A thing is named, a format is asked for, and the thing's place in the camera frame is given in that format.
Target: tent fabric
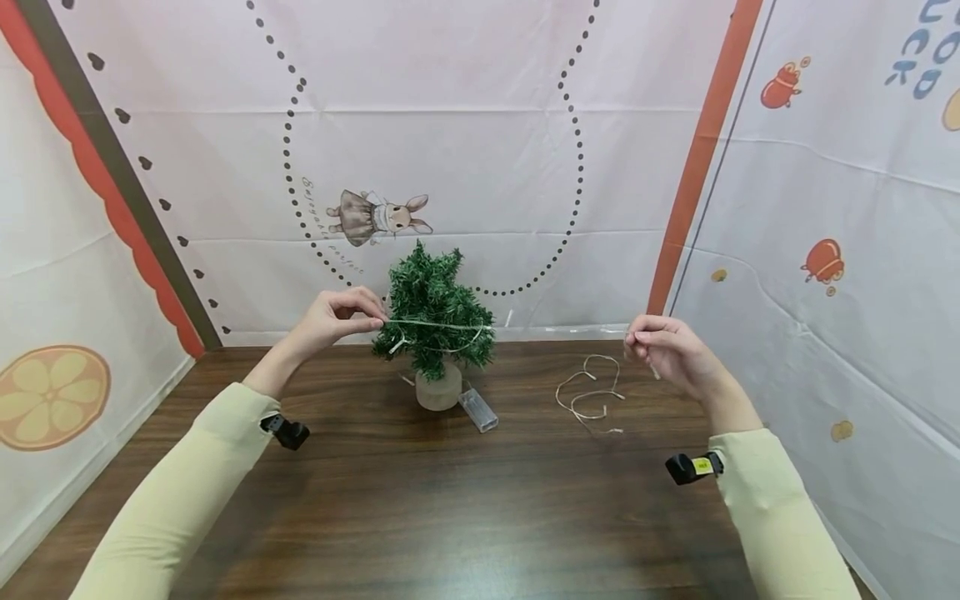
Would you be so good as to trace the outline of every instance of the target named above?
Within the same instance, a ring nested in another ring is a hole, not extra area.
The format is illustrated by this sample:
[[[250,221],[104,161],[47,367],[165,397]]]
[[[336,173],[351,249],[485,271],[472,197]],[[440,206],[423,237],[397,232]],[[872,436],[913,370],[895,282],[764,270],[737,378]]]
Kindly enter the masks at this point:
[[[193,364],[34,84],[0,37],[0,585]]]
[[[386,298],[417,239],[501,340],[646,303],[744,382],[878,597],[960,586],[952,0],[48,5],[198,330]]]

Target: white wire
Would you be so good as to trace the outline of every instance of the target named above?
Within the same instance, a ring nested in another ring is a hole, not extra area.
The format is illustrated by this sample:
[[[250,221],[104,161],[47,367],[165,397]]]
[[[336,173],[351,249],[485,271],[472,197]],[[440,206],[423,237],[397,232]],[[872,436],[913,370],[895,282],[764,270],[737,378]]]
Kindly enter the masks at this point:
[[[460,346],[459,348],[447,349],[447,348],[429,348],[429,347],[426,347],[426,346],[420,346],[420,348],[423,348],[423,349],[425,349],[425,350],[434,350],[434,351],[436,351],[436,352],[448,352],[448,353],[451,353],[451,354],[452,354],[453,352],[459,352],[460,350],[465,350],[465,349],[473,346],[473,343],[477,341],[477,339],[480,337],[480,334],[481,334],[481,333],[483,333],[484,331],[492,331],[492,330],[493,330],[493,327],[491,327],[490,325],[454,325],[454,324],[444,324],[444,323],[429,323],[429,322],[427,322],[427,321],[413,321],[413,320],[409,320],[409,319],[390,319],[387,323],[402,323],[402,324],[410,324],[410,325],[426,325],[426,326],[430,326],[430,327],[447,327],[448,329],[476,329],[476,330],[477,330],[476,335],[473,336],[473,339],[471,339],[469,342],[467,342],[464,346]],[[409,344],[409,343],[410,343],[410,341],[407,340],[407,336],[403,333],[403,331],[400,331],[400,335],[401,335],[400,341],[397,342],[396,345],[395,345],[393,348],[390,349],[390,353],[391,353],[391,354],[393,354],[394,352],[396,352],[397,349],[400,348],[401,346],[403,346],[404,344]]]
[[[596,381],[596,380],[597,380],[597,378],[593,375],[593,373],[587,371],[587,363],[590,362],[590,359],[591,359],[591,358],[603,358],[603,359],[605,359],[605,360],[612,361],[612,362],[616,365],[616,375],[613,377],[613,384],[610,386],[610,388],[609,388],[608,390],[594,390],[594,391],[592,391],[592,392],[586,392],[586,393],[584,393],[584,394],[579,394],[579,395],[577,395],[577,396],[574,396],[573,399],[570,400],[570,405],[567,406],[566,404],[564,404],[564,403],[561,402],[561,400],[560,400],[560,390],[563,388],[564,385],[566,385],[567,383],[569,383],[570,381],[572,381],[572,380],[573,380],[575,377],[577,377],[578,375],[586,375],[587,377],[589,377],[589,378],[592,379],[593,381]],[[583,425],[583,426],[586,428],[587,431],[589,431],[590,428],[587,427],[586,421],[587,421],[587,420],[604,419],[604,418],[607,416],[607,405],[604,404],[604,406],[603,406],[603,414],[601,414],[601,415],[584,415],[583,413],[579,412],[577,409],[575,409],[575,408],[573,407],[574,403],[575,403],[577,400],[579,400],[580,398],[588,397],[588,396],[599,396],[599,395],[601,395],[601,394],[608,394],[608,395],[610,395],[610,396],[616,396],[616,397],[620,398],[621,400],[626,399],[622,394],[620,394],[620,393],[616,390],[616,382],[619,381],[619,380],[620,380],[620,363],[618,363],[615,358],[613,358],[612,356],[604,355],[604,354],[591,354],[590,356],[588,356],[588,357],[584,360],[584,366],[583,366],[583,368],[582,368],[581,370],[579,370],[579,371],[577,371],[576,373],[572,374],[572,375],[571,375],[570,377],[568,377],[563,383],[561,383],[560,385],[557,386],[557,391],[554,393],[553,397],[557,400],[557,404],[560,404],[563,408],[565,408],[566,410],[570,411],[570,413],[571,413],[574,417],[577,418],[577,420],[580,422],[580,424]],[[604,431],[603,433],[623,433],[623,429],[620,429],[620,428],[608,429],[607,431]]]

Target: dotted line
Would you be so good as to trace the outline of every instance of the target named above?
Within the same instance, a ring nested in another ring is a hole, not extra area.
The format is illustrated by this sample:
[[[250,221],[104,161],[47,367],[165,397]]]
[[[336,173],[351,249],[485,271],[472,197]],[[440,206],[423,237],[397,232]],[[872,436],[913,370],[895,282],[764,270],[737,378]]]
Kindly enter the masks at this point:
[[[593,1],[593,7],[594,7],[594,8],[599,8],[599,7],[600,7],[600,0],[592,0],[592,1]],[[256,8],[256,5],[254,4],[253,0],[247,0],[246,5],[247,5],[247,8],[248,8],[249,10],[251,10],[251,11],[253,11],[253,10]],[[584,29],[584,31],[583,31],[583,33],[582,33],[582,38],[583,38],[583,39],[587,39],[587,38],[589,37],[589,25],[592,25],[593,22],[594,22],[594,20],[595,20],[595,16],[594,16],[593,14],[591,14],[590,16],[588,16],[588,18],[587,18],[587,24],[588,24],[588,26]],[[254,20],[254,22],[256,23],[256,26],[257,26],[258,28],[260,28],[260,29],[264,29],[264,28],[266,27],[266,24],[264,23],[264,21],[263,21],[262,18],[257,17],[257,18]],[[265,39],[266,39],[268,45],[273,46],[273,45],[276,43],[276,40],[275,40],[274,37],[271,36],[271,35],[266,35]],[[574,55],[574,57],[571,57],[571,58],[567,61],[567,68],[561,71],[561,73],[560,73],[560,81],[557,83],[557,88],[558,88],[560,91],[563,91],[563,90],[564,90],[564,81],[567,79],[567,77],[568,77],[568,75],[569,75],[569,71],[572,70],[573,66],[576,64],[576,55],[579,55],[580,53],[582,53],[583,50],[584,50],[583,44],[582,44],[582,43],[581,43],[581,44],[577,44],[577,47],[576,47],[576,49],[575,49],[575,55]],[[293,73],[296,73],[296,72],[297,72],[296,67],[295,67],[292,63],[290,63],[289,61],[287,61],[286,55],[285,55],[282,51],[277,51],[277,52],[276,52],[276,57],[277,57],[278,59],[280,59],[280,60],[283,60],[283,61],[287,64],[287,70],[288,70],[290,73],[293,74]],[[303,78],[303,77],[301,77],[301,78],[300,78],[300,81],[297,83],[297,92],[298,92],[298,94],[299,94],[299,93],[302,93],[305,87],[306,87],[306,79]],[[571,120],[571,122],[573,123],[573,125],[579,125],[579,123],[580,123],[580,117],[576,114],[575,107],[574,107],[572,101],[570,100],[570,94],[569,94],[569,92],[564,92],[564,93],[563,93],[563,98],[564,98],[564,102],[567,104],[566,110],[567,110],[567,112],[570,113],[570,120]],[[293,105],[293,107],[295,107],[295,106],[296,106],[297,104],[299,104],[299,103],[300,103],[300,97],[299,97],[297,94],[293,94],[293,95],[290,97],[290,104]],[[290,161],[289,161],[289,158],[290,158],[290,149],[289,149],[289,148],[290,148],[291,135],[292,135],[292,130],[293,130],[292,120],[293,120],[293,118],[294,118],[295,115],[296,115],[296,113],[295,113],[295,111],[293,110],[293,108],[288,109],[288,110],[287,110],[287,117],[289,117],[289,120],[286,121],[286,122],[283,124],[283,129],[285,130],[284,135],[283,135],[283,144],[284,144],[284,149],[283,149],[283,157],[284,157],[283,168],[284,168],[285,171],[287,171],[287,175],[285,176],[285,179],[286,179],[286,182],[287,182],[288,184],[292,184],[292,183],[293,183],[293,177],[290,175],[291,164],[290,164]],[[573,210],[571,211],[571,214],[570,214],[570,222],[569,222],[570,229],[568,229],[568,230],[566,231],[566,234],[565,234],[564,238],[568,238],[570,235],[573,234],[573,230],[572,230],[572,229],[576,226],[577,217],[578,217],[579,214],[580,214],[580,205],[581,205],[581,203],[582,203],[583,183],[584,183],[584,154],[583,154],[584,142],[583,142],[582,139],[580,139],[581,133],[582,133],[582,132],[581,132],[581,130],[580,130],[579,127],[577,127],[577,128],[574,130],[574,135],[577,137],[577,187],[576,187],[575,199],[574,199],[574,201],[573,201],[574,208],[573,208]],[[289,193],[290,195],[296,195],[296,193],[297,193],[296,188],[294,188],[293,186],[288,187],[288,188],[287,188],[287,191],[288,191],[288,193]],[[305,219],[304,219],[304,217],[303,217],[302,210],[301,210],[301,208],[300,208],[300,201],[294,199],[294,200],[291,200],[291,204],[293,205],[293,207],[294,207],[294,209],[295,209],[295,212],[294,212],[295,216],[300,220],[300,228],[301,228],[301,229],[307,229],[307,224],[306,224],[306,221],[305,221]],[[310,239],[310,238],[312,237],[312,235],[311,235],[311,233],[310,233],[309,231],[305,231],[304,234],[303,234],[303,236],[306,237],[307,239]],[[527,290],[527,289],[533,287],[533,284],[538,283],[542,277],[546,277],[547,272],[549,272],[551,269],[553,269],[553,265],[560,259],[560,255],[564,253],[564,246],[567,245],[567,242],[568,242],[567,239],[564,239],[563,241],[561,241],[560,246],[557,248],[557,250],[556,250],[556,252],[554,253],[554,255],[551,256],[549,262],[547,262],[547,263],[542,267],[542,269],[540,270],[540,274],[539,274],[538,276],[534,276],[532,279],[528,280],[525,284],[520,285],[520,286],[518,286],[517,288],[509,289],[509,290],[495,290],[495,289],[494,289],[493,291],[491,291],[490,289],[483,289],[483,288],[481,288],[481,287],[479,287],[479,286],[475,287],[474,290],[477,291],[477,292],[482,291],[482,292],[483,292],[484,294],[486,294],[486,295],[493,294],[494,296],[508,296],[508,295],[512,296],[512,295],[517,294],[517,293],[522,293],[524,290]],[[316,243],[316,242],[310,242],[310,247],[313,248],[313,249],[317,249],[317,243]],[[331,272],[332,274],[336,275],[337,278],[339,278],[341,281],[345,281],[346,284],[347,284],[347,286],[352,286],[352,285],[353,285],[352,281],[347,280],[347,279],[344,277],[343,274],[338,274],[338,273],[337,273],[336,267],[333,267],[333,266],[330,265],[330,261],[329,261],[328,259],[324,258],[324,253],[323,253],[323,252],[317,250],[317,256],[318,256],[319,258],[323,258],[323,259],[324,259],[324,265],[330,269],[330,272]]]
[[[60,4],[68,11],[72,11],[74,8],[75,2],[74,0],[60,0]],[[93,67],[94,71],[103,71],[107,67],[107,62],[93,52],[86,53],[86,58],[90,61],[90,66]],[[125,110],[123,110],[122,108],[120,107],[115,108],[113,110],[113,113],[116,115],[117,120],[120,122],[121,125],[130,124],[132,118],[130,114]],[[151,169],[154,168],[154,162],[149,158],[146,158],[145,156],[138,156],[136,159],[137,159],[137,162],[140,163],[140,168],[143,169],[144,171],[150,171]],[[167,201],[165,198],[157,199],[157,203],[160,205],[160,209],[163,210],[164,212],[169,212],[170,209],[173,208],[173,205],[170,204],[170,202]],[[186,248],[190,244],[190,240],[186,239],[182,235],[177,236],[177,242],[180,244],[182,248]],[[203,279],[206,276],[206,273],[204,273],[200,269],[193,269],[192,272],[193,272],[193,276],[197,279]],[[210,305],[211,308],[216,308],[217,306],[220,305],[220,302],[214,300],[213,298],[206,299],[206,302]],[[226,326],[220,327],[220,330],[223,331],[225,334],[230,333],[230,328]]]
[[[599,7],[600,7],[600,0],[593,0],[593,7],[594,7],[595,9],[596,9],[596,8],[599,8]],[[583,39],[587,39],[587,38],[589,37],[589,35],[590,35],[590,33],[589,33],[589,25],[592,25],[594,20],[596,20],[596,19],[595,19],[595,17],[594,17],[592,14],[591,14],[589,17],[587,17],[587,24],[588,24],[588,26],[584,29],[584,32],[582,33],[582,38],[583,38]],[[577,44],[577,47],[576,47],[576,49],[575,49],[575,55],[579,55],[579,54],[582,53],[583,51],[584,51],[583,43]],[[569,113],[571,113],[571,115],[572,115],[572,116],[570,117],[570,121],[573,123],[573,125],[579,125],[579,124],[580,124],[580,117],[578,117],[577,114],[576,114],[576,112],[575,112],[575,107],[573,106],[573,101],[570,100],[570,94],[569,94],[569,92],[564,91],[564,81],[567,79],[567,77],[569,76],[569,71],[573,69],[573,65],[575,65],[576,63],[577,63],[576,56],[571,57],[570,60],[568,60],[568,61],[566,62],[567,68],[560,72],[560,81],[557,82],[557,89],[559,89],[559,90],[564,94],[564,102],[566,103],[566,111],[569,112]],[[584,142],[583,142],[582,139],[580,139],[580,134],[581,134],[581,133],[582,133],[582,132],[581,132],[581,130],[580,130],[580,127],[577,127],[575,130],[573,130],[573,134],[577,137],[577,187],[576,187],[577,193],[576,193],[576,197],[575,197],[575,199],[574,199],[574,201],[573,201],[573,206],[574,206],[574,207],[573,207],[573,210],[572,210],[571,213],[570,213],[570,224],[569,224],[570,229],[568,229],[568,230],[566,231],[565,237],[569,237],[570,235],[573,234],[573,227],[576,226],[576,224],[577,224],[577,217],[580,215],[580,205],[581,205],[581,203],[582,203],[582,196],[583,196],[583,193],[584,193],[584,188],[583,188],[583,184],[584,184],[584,153],[583,153]],[[484,293],[485,295],[490,295],[490,294],[492,294],[493,296],[507,296],[507,295],[512,296],[512,295],[514,295],[514,294],[521,293],[521,292],[523,292],[524,290],[527,290],[527,289],[531,288],[534,283],[537,283],[537,282],[540,281],[540,278],[541,278],[541,277],[546,277],[547,272],[549,272],[550,269],[553,268],[553,265],[560,259],[560,255],[564,253],[564,246],[566,246],[566,243],[567,243],[567,240],[566,240],[566,239],[564,239],[563,241],[561,241],[560,247],[557,248],[557,251],[556,251],[556,252],[554,253],[554,255],[550,258],[550,261],[549,261],[548,263],[546,263],[546,265],[540,270],[540,275],[539,275],[539,276],[535,276],[533,279],[527,281],[524,285],[518,286],[517,288],[515,288],[515,289],[510,289],[510,290],[493,290],[493,291],[491,291],[490,289],[483,289],[483,288],[477,286],[477,287],[474,287],[474,288],[473,288],[474,291],[476,291],[476,292],[483,291],[483,293]]]
[[[254,4],[253,0],[247,0],[247,8],[251,11],[256,9],[256,5]],[[266,23],[264,23],[263,19],[260,17],[257,17],[254,20],[254,23],[256,23],[256,26],[260,29],[265,29],[266,27]],[[267,34],[264,39],[269,46],[274,46],[276,44],[276,39],[269,34]],[[286,53],[284,53],[282,50],[277,50],[276,57],[287,65],[287,71],[289,71],[292,75],[297,73],[297,67],[294,66],[292,62],[288,61]],[[297,189],[293,185],[294,178],[293,175],[291,175],[293,167],[290,164],[290,143],[292,141],[291,136],[293,135],[294,129],[293,120],[297,115],[297,113],[294,111],[294,108],[300,103],[299,94],[302,94],[305,88],[306,79],[304,77],[300,77],[300,79],[297,81],[297,92],[290,96],[290,104],[292,106],[287,109],[287,120],[283,123],[283,170],[286,172],[286,175],[283,178],[287,183],[287,193],[290,196],[296,196],[297,194]],[[290,201],[290,204],[294,208],[294,216],[296,216],[298,221],[300,221],[300,228],[307,229],[306,219],[303,217],[303,207],[300,206],[300,201],[296,198],[293,198]],[[303,232],[303,237],[309,240],[313,238],[313,234],[305,230]],[[317,257],[324,261],[324,266],[328,267],[330,272],[336,275],[338,279],[346,283],[347,287],[351,287],[353,285],[353,282],[344,277],[342,273],[337,273],[336,267],[330,265],[329,259],[324,256],[322,251],[317,249],[317,242],[311,241],[310,248],[314,249],[314,251],[317,253]]]

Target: rabbit cartoon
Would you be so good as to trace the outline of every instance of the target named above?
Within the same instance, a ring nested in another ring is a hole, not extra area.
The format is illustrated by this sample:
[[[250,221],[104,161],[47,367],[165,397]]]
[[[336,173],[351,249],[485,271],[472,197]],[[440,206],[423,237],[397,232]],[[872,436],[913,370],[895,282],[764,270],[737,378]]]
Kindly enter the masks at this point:
[[[338,217],[340,225],[331,225],[333,233],[343,233],[354,247],[363,246],[372,240],[377,233],[392,233],[412,228],[417,233],[433,233],[433,228],[422,219],[415,219],[411,213],[417,212],[426,206],[427,196],[417,196],[407,201],[407,204],[391,204],[383,202],[375,192],[360,192],[356,195],[349,190],[340,194],[340,205],[328,208],[329,217]]]

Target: black wrist strap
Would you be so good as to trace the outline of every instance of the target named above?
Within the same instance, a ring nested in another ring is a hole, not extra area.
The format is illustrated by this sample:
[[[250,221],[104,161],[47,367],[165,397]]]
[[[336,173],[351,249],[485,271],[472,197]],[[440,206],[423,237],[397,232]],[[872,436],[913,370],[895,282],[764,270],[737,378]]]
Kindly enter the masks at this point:
[[[718,476],[723,472],[723,462],[716,452],[690,458],[685,454],[674,454],[666,461],[666,469],[678,486],[685,486],[703,479],[707,475]]]
[[[260,428],[274,434],[280,445],[288,450],[296,450],[310,437],[310,430],[300,422],[290,422],[280,413],[260,421]]]

